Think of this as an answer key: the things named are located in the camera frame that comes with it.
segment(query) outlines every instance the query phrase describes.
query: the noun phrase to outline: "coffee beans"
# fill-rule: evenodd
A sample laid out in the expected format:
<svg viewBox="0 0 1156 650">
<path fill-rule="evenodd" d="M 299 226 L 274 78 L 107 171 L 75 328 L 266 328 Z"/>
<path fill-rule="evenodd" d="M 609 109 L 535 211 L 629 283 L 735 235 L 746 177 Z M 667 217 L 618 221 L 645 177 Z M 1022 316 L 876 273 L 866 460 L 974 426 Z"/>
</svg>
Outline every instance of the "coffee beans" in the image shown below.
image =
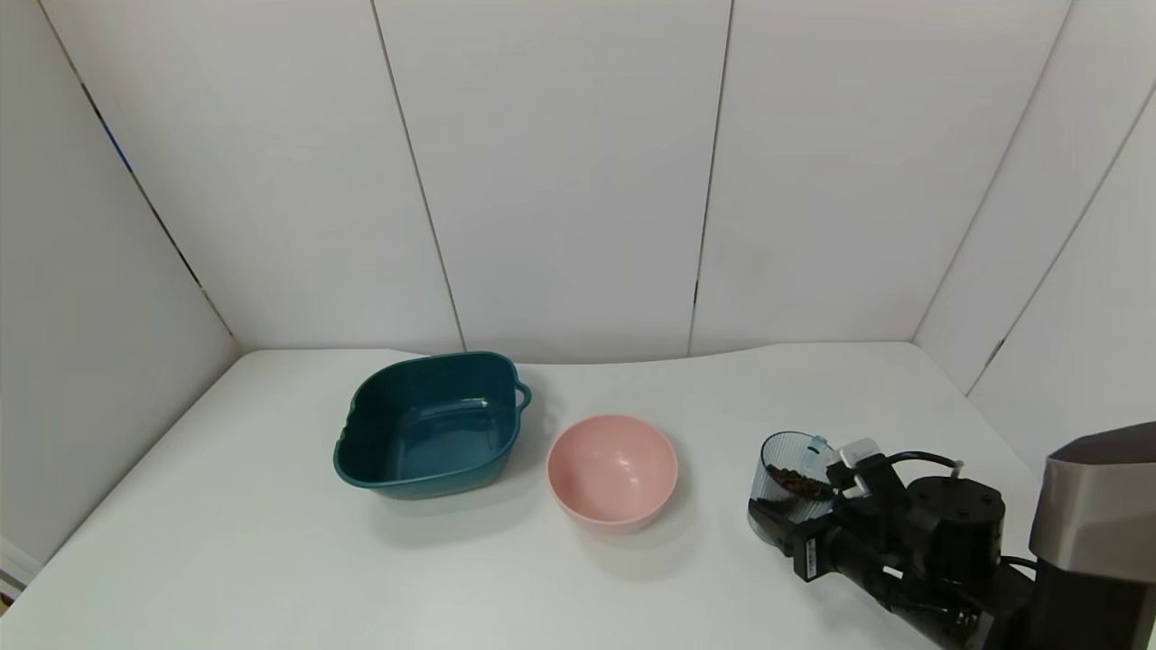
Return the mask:
<svg viewBox="0 0 1156 650">
<path fill-rule="evenodd" d="M 783 486 L 783 489 L 799 497 L 809 501 L 829 501 L 835 498 L 835 490 L 831 486 L 805 477 L 794 470 L 783 470 L 775 465 L 768 465 L 766 471 L 775 479 L 775 482 Z"/>
</svg>

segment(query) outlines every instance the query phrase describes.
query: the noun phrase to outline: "white tabletop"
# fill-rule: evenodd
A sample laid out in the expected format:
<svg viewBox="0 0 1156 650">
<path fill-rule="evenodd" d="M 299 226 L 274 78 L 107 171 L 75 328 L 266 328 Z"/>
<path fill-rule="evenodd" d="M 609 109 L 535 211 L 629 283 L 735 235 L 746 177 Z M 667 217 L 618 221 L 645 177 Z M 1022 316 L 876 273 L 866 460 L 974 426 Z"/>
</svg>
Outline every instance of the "white tabletop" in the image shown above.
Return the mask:
<svg viewBox="0 0 1156 650">
<path fill-rule="evenodd" d="M 963 458 L 1003 493 L 1005 552 L 1027 552 L 1037 481 L 906 344 L 519 365 L 534 401 L 502 478 L 398 502 L 331 457 L 354 390 L 413 356 L 240 360 L 0 619 L 3 650 L 932 648 L 842 576 L 802 583 L 751 532 L 758 446 L 784 429 Z M 546 485 L 551 440 L 598 413 L 643 418 L 679 452 L 668 510 L 636 535 L 583 532 Z M 901 473 L 939 471 L 920 465 Z"/>
</svg>

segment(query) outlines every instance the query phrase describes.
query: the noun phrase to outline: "bowl rim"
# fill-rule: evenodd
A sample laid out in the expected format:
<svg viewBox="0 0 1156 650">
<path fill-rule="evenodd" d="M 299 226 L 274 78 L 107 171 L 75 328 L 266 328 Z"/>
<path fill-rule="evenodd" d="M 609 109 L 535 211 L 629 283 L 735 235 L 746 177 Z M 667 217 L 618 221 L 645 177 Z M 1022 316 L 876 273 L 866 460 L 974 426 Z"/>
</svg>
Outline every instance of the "bowl rim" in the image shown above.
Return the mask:
<svg viewBox="0 0 1156 650">
<path fill-rule="evenodd" d="M 346 433 L 349 430 L 349 419 L 353 416 L 354 411 L 357 409 L 357 400 L 361 397 L 362 389 L 364 389 L 366 385 L 369 385 L 370 382 L 372 382 L 373 379 L 376 379 L 378 376 L 380 376 L 385 371 L 387 371 L 390 369 L 395 369 L 399 365 L 410 365 L 410 364 L 415 364 L 415 363 L 421 362 L 421 361 L 429 361 L 429 360 L 432 360 L 432 359 L 445 359 L 445 357 L 452 357 L 452 356 L 458 356 L 458 357 L 461 357 L 461 356 L 494 356 L 494 357 L 497 357 L 497 359 L 501 359 L 501 360 L 505 361 L 506 364 L 510 365 L 510 372 L 511 372 L 511 376 L 513 377 L 514 392 L 521 391 L 523 392 L 523 398 L 524 398 L 523 401 L 521 401 L 521 404 L 514 404 L 513 433 L 510 436 L 510 440 L 506 441 L 506 443 L 504 445 L 502 445 L 502 448 L 497 452 L 495 452 L 495 455 L 492 457 L 490 457 L 489 459 L 483 460 L 483 461 L 481 461 L 481 463 L 479 463 L 479 464 L 476 464 L 476 465 L 474 465 L 472 467 L 462 467 L 460 470 L 452 470 L 450 472 L 443 472 L 440 474 L 429 474 L 429 475 L 425 475 L 425 477 L 414 477 L 412 479 L 398 479 L 398 480 L 392 480 L 392 481 L 362 481 L 360 479 L 355 479 L 355 478 L 350 477 L 346 472 L 344 467 L 341 466 L 341 460 L 340 460 L 341 443 L 343 443 L 346 441 Z M 414 483 L 424 483 L 424 482 L 429 482 L 429 481 L 437 481 L 437 480 L 445 479 L 445 478 L 449 478 L 449 477 L 457 477 L 457 475 L 467 474 L 467 473 L 470 473 L 470 472 L 476 472 L 479 470 L 482 470 L 483 467 L 487 467 L 489 465 L 492 465 L 492 464 L 502 460 L 503 457 L 505 457 L 506 455 L 510 453 L 510 451 L 513 449 L 513 444 L 518 441 L 518 436 L 521 433 L 521 414 L 526 409 L 526 407 L 529 406 L 529 401 L 533 399 L 533 397 L 534 397 L 534 393 L 533 393 L 533 391 L 531 391 L 529 386 L 527 386 L 525 383 L 523 383 L 521 379 L 518 377 L 518 367 L 514 365 L 513 361 L 511 361 L 510 357 L 505 356 L 504 354 L 499 354 L 499 353 L 496 353 L 496 352 L 481 350 L 481 349 L 480 350 L 468 350 L 468 352 L 451 352 L 451 353 L 447 353 L 447 354 L 433 354 L 433 355 L 429 355 L 429 356 L 418 356 L 418 357 L 415 357 L 415 359 L 407 359 L 405 361 L 399 361 L 397 363 L 391 363 L 390 365 L 386 365 L 385 368 L 381 368 L 380 370 L 378 370 L 378 371 L 373 372 L 372 375 L 370 375 L 369 377 L 366 377 L 365 381 L 362 382 L 361 385 L 357 386 L 357 390 L 354 391 L 354 397 L 349 400 L 349 412 L 346 413 L 346 422 L 341 427 L 341 435 L 338 436 L 338 442 L 333 445 L 333 468 L 336 470 L 338 475 L 344 482 L 347 482 L 347 483 L 349 483 L 349 485 L 351 485 L 354 487 L 366 488 L 366 489 L 381 489 L 381 488 L 392 488 L 392 487 L 398 487 L 398 486 L 409 486 L 409 485 L 414 485 Z"/>
<path fill-rule="evenodd" d="M 566 434 L 569 434 L 573 429 L 578 428 L 578 426 L 585 424 L 586 422 L 590 422 L 591 420 L 601 420 L 603 418 L 625 418 L 627 420 L 633 420 L 635 422 L 638 422 L 638 423 L 643 424 L 644 427 L 651 429 L 652 431 L 654 431 L 654 433 L 658 434 L 659 438 L 662 442 L 666 443 L 666 448 L 670 451 L 670 458 L 674 459 L 674 477 L 670 479 L 670 486 L 666 490 L 666 494 L 662 495 L 662 498 L 658 502 L 658 505 L 655 505 L 654 508 L 652 508 L 647 512 L 645 512 L 643 515 L 639 515 L 638 517 L 633 517 L 633 518 L 630 518 L 630 519 L 595 519 L 593 517 L 587 517 L 586 515 L 583 515 L 581 512 L 578 512 L 573 508 L 566 505 L 566 503 L 562 500 L 562 497 L 558 496 L 558 490 L 554 489 L 554 479 L 550 475 L 550 459 L 554 458 L 554 450 L 557 449 L 558 443 L 562 441 L 562 438 L 564 438 L 566 436 Z M 655 514 L 658 514 L 660 510 L 662 510 L 662 508 L 666 507 L 667 502 L 670 501 L 670 497 L 674 495 L 674 488 L 679 485 L 679 452 L 675 451 L 674 443 L 670 442 L 669 436 L 667 436 L 662 431 L 662 429 L 659 429 L 658 427 L 655 427 L 654 424 L 651 424 L 650 422 L 643 420 L 642 418 L 636 418 L 633 415 L 627 415 L 625 413 L 602 413 L 602 414 L 599 414 L 599 415 L 591 415 L 590 418 L 584 418 L 584 419 L 575 422 L 573 424 L 570 424 L 569 427 L 566 427 L 566 429 L 564 431 L 562 431 L 562 434 L 557 438 L 555 438 L 554 443 L 550 444 L 550 452 L 546 456 L 546 482 L 550 486 L 550 494 L 554 495 L 554 501 L 556 501 L 558 503 L 558 505 L 561 505 L 562 509 L 565 510 L 565 512 L 568 515 L 570 515 L 571 517 L 573 517 L 576 519 L 579 519 L 579 520 L 583 520 L 583 522 L 587 522 L 587 523 L 591 523 L 591 524 L 595 524 L 595 525 L 599 525 L 599 526 L 605 526 L 605 525 L 625 526 L 625 525 L 630 525 L 630 524 L 637 524 L 639 522 L 646 520 L 650 517 L 653 517 Z"/>
</svg>

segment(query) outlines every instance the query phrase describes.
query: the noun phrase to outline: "pink bowl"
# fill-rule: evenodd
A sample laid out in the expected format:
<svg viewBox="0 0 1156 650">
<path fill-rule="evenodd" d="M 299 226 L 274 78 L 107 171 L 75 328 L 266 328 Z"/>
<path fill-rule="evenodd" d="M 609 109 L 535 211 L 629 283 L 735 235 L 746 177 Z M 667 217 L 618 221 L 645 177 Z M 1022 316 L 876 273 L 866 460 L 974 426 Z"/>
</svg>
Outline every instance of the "pink bowl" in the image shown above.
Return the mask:
<svg viewBox="0 0 1156 650">
<path fill-rule="evenodd" d="M 590 531 L 625 534 L 658 517 L 679 480 L 679 459 L 646 422 L 599 415 L 554 442 L 546 474 L 571 519 Z"/>
</svg>

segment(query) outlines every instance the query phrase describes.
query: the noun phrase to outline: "white wall panel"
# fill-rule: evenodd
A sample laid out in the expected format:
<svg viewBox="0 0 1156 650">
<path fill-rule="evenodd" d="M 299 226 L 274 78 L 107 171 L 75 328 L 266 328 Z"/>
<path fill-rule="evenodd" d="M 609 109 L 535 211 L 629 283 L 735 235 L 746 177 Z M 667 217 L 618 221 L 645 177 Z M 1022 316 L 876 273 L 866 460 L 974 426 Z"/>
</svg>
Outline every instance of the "white wall panel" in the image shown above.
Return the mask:
<svg viewBox="0 0 1156 650">
<path fill-rule="evenodd" d="M 692 352 L 910 339 L 1067 8 L 735 0 Z"/>
<path fill-rule="evenodd" d="M 468 347 L 686 354 L 728 9 L 378 2 Z"/>
<path fill-rule="evenodd" d="M 1156 2 L 1076 0 L 916 342 L 971 390 L 1088 206 L 1156 82 Z"/>
<path fill-rule="evenodd" d="M 369 0 L 47 0 L 249 348 L 460 350 Z"/>
<path fill-rule="evenodd" d="M 971 400 L 1037 474 L 1075 437 L 1156 420 L 1156 103 Z"/>
<path fill-rule="evenodd" d="M 39 6 L 0 2 L 3 568 L 46 562 L 237 354 Z"/>
</svg>

